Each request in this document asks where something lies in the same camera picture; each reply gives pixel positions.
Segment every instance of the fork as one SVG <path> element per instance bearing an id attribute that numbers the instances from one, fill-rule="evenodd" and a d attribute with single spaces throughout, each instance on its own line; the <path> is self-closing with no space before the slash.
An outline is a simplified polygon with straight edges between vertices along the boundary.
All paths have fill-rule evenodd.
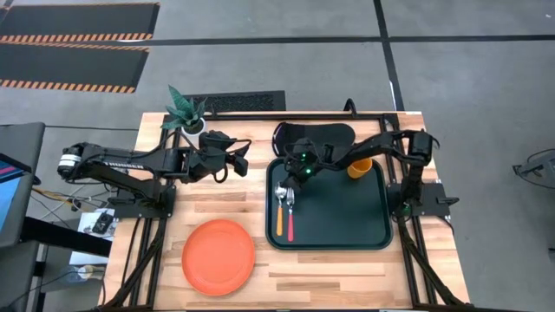
<path id="1" fill-rule="evenodd" d="M 287 205 L 289 206 L 289 222 L 287 224 L 287 240 L 293 241 L 293 204 L 295 204 L 295 192 L 287 188 Z"/>

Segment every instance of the dark green tray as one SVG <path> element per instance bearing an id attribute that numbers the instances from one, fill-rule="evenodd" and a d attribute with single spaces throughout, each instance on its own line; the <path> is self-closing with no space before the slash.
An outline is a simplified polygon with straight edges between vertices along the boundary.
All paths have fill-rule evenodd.
<path id="1" fill-rule="evenodd" d="M 278 199 L 274 185 L 287 173 L 284 160 L 268 165 L 266 177 L 266 238 L 282 250 L 380 250 L 392 238 L 383 171 L 372 170 L 353 180 L 345 171 L 322 170 L 295 196 L 295 239 L 287 241 L 288 206 L 284 202 L 284 234 L 276 235 Z"/>

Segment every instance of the red utensil handle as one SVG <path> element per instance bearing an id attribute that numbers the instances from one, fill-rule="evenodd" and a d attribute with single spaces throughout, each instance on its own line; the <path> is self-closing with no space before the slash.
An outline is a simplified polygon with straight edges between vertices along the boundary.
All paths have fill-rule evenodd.
<path id="1" fill-rule="evenodd" d="M 293 241 L 293 214 L 289 214 L 289 225 L 287 226 L 287 240 Z"/>

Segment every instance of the white pot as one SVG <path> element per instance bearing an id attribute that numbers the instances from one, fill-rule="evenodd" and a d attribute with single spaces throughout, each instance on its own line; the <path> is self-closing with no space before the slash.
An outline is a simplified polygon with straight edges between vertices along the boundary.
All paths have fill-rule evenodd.
<path id="1" fill-rule="evenodd" d="M 203 133 L 206 130 L 206 121 L 205 121 L 204 118 L 200 118 L 200 120 L 202 121 L 202 129 L 200 129 L 200 131 L 198 131 L 195 134 L 191 134 L 191 133 L 187 132 L 184 127 L 181 127 L 181 132 L 183 133 L 183 135 L 185 135 L 187 138 L 196 138 L 201 133 Z"/>

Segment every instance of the potted plant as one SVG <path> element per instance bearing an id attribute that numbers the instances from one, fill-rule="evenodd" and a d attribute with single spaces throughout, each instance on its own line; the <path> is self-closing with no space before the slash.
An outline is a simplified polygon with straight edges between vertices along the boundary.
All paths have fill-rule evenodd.
<path id="1" fill-rule="evenodd" d="M 181 132 L 187 137 L 199 136 L 206 128 L 205 119 L 202 117 L 205 113 L 206 100 L 195 107 L 194 99 L 188 101 L 176 88 L 169 85 L 168 87 L 175 108 L 166 106 L 167 112 L 170 113 L 173 120 L 162 124 L 162 128 L 180 128 Z"/>

